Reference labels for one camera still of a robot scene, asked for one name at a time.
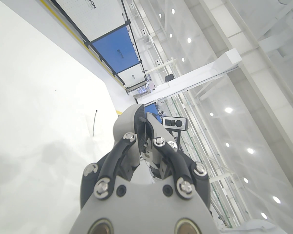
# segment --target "white floor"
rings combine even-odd
[[[117,117],[102,80],[0,1],[0,234],[68,233]]]

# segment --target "yellow stripe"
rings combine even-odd
[[[123,84],[109,71],[108,67],[103,64],[100,59],[87,47],[84,42],[78,38],[78,36],[65,24],[65,22],[51,9],[51,7],[44,1],[39,0],[53,15],[57,18],[57,20],[77,39],[78,42],[81,43],[82,46],[87,48],[87,50],[92,54],[92,56],[105,68],[105,70],[124,88]]]

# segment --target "metal screw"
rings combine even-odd
[[[158,147],[162,147],[165,145],[165,139],[163,137],[157,137],[156,139],[153,139],[153,143]]]
[[[168,141],[167,143],[174,149],[175,152],[177,151],[178,147],[174,141]]]
[[[86,168],[84,169],[84,176],[87,177],[88,174],[94,172],[96,173],[98,171],[98,165],[95,163],[89,164],[88,166],[86,166]]]
[[[132,132],[127,132],[123,138],[130,140],[130,142],[133,142],[136,139],[136,136]]]
[[[107,191],[107,189],[108,189],[108,184],[105,183],[105,182],[100,182],[100,183],[98,184],[98,190],[97,190],[97,192],[98,192],[99,194],[103,194],[104,192]]]
[[[205,166],[202,163],[196,162],[196,168],[193,170],[193,172],[201,177],[206,176],[207,174],[207,169],[205,168]]]
[[[192,191],[192,186],[188,181],[181,182],[180,187],[181,187],[181,190],[186,193],[191,193],[191,191]]]

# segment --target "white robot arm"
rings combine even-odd
[[[178,149],[144,105],[120,115],[113,134],[113,149],[83,172],[81,211],[69,234],[219,234],[206,168]],[[140,155],[161,181],[130,182]]]

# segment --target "black cable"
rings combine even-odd
[[[95,116],[98,110],[95,111],[94,120],[93,120],[93,136],[94,136],[94,122],[95,122]]]

